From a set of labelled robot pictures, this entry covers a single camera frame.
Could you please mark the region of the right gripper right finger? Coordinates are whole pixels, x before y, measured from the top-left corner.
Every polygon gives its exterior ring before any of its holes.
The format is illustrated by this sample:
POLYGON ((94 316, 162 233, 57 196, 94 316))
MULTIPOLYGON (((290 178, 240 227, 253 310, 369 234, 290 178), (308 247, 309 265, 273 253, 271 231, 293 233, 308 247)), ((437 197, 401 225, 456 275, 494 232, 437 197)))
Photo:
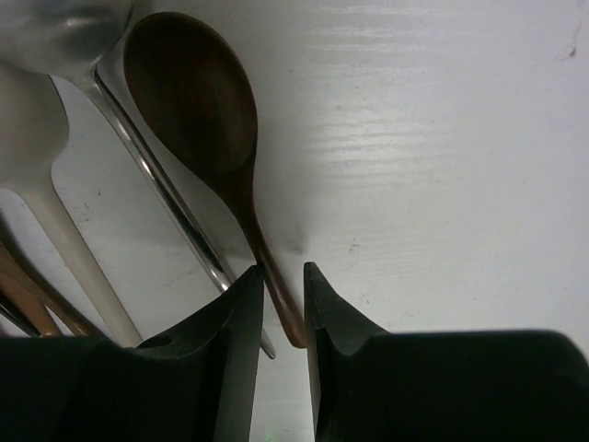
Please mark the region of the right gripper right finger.
POLYGON ((392 333, 304 267, 317 441, 584 441, 588 363, 545 330, 392 333))

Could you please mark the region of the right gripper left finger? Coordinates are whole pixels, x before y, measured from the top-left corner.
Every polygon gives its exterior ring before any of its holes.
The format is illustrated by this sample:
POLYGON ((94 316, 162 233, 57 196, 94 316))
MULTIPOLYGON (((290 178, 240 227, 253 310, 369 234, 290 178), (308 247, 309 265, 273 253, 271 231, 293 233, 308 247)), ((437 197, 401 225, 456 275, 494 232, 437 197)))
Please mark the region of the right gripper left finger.
POLYGON ((102 337, 5 338, 5 441, 245 441, 264 303, 248 268, 221 296, 135 348, 102 337))

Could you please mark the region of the dark wooden spoon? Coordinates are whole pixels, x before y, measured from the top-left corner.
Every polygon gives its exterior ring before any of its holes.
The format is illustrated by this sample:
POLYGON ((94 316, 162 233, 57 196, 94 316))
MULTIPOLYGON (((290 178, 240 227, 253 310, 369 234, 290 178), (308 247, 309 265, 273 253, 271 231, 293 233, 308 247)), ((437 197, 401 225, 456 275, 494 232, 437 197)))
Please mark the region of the dark wooden spoon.
POLYGON ((267 245, 254 204, 259 124, 248 76, 212 27, 173 11, 140 19, 123 70, 133 101, 162 145, 238 222, 290 344, 306 347, 302 309, 267 245))

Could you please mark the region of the white plastic spoon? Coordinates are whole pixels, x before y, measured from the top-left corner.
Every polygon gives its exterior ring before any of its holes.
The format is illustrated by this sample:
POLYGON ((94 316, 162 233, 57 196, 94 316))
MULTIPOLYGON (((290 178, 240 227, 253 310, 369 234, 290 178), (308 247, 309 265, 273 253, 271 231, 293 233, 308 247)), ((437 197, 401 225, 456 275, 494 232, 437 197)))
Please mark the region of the white plastic spoon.
POLYGON ((122 346, 142 341, 56 192, 52 164, 69 140, 59 92, 47 75, 1 64, 1 186, 16 193, 122 346))

